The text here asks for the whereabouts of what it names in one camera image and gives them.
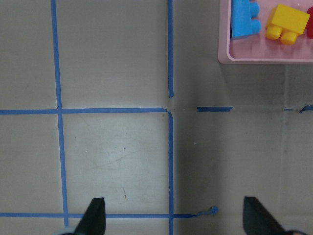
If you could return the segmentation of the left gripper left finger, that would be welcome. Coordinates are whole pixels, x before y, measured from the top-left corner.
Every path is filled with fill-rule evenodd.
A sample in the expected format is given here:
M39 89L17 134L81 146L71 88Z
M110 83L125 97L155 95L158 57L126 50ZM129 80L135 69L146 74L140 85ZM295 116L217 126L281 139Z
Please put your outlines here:
M93 198L82 219L75 228L74 235L104 235L106 212L104 198Z

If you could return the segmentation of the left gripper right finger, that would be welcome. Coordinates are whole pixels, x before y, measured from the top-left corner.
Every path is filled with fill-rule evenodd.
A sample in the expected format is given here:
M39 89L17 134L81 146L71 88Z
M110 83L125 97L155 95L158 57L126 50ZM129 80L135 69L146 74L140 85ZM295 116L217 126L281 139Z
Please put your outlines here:
M245 196L243 228L246 235L284 235L285 230L256 197Z

